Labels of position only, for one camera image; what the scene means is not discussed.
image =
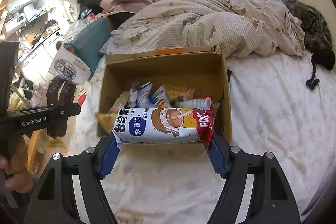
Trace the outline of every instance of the checkered blanket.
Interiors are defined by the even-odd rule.
[[[304,55],[301,21],[280,0],[161,0],[111,33],[104,54],[220,44],[225,57]]]

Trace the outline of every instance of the brown hair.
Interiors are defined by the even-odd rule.
[[[153,126],[162,133],[171,133],[166,130],[166,128],[163,126],[161,119],[160,119],[160,112],[164,110],[164,108],[156,108],[153,110],[152,114],[150,116],[152,117],[152,124]]]

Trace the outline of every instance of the yellow shirt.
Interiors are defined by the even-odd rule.
[[[187,107],[181,108],[180,110],[182,113],[186,113],[189,110],[192,111],[191,108],[187,108]],[[197,128],[197,121],[195,120],[192,113],[183,117],[182,127],[183,128]]]

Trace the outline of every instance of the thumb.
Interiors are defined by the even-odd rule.
[[[8,160],[0,155],[0,169],[5,169],[6,167],[8,167]]]

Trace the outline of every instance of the silver bolt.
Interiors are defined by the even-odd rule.
[[[273,159],[274,158],[274,154],[272,152],[267,152],[266,153],[266,157],[269,159]]]
[[[88,154],[92,154],[93,152],[95,152],[96,151],[96,149],[94,148],[94,147],[88,147],[87,149],[86,149],[86,153],[88,153]]]
[[[232,146],[232,147],[231,147],[231,151],[232,151],[233,153],[239,153],[240,149],[239,149],[239,147],[237,147],[237,146]]]
[[[55,153],[55,154],[53,154],[52,159],[53,160],[58,160],[60,157],[61,157],[60,153]]]

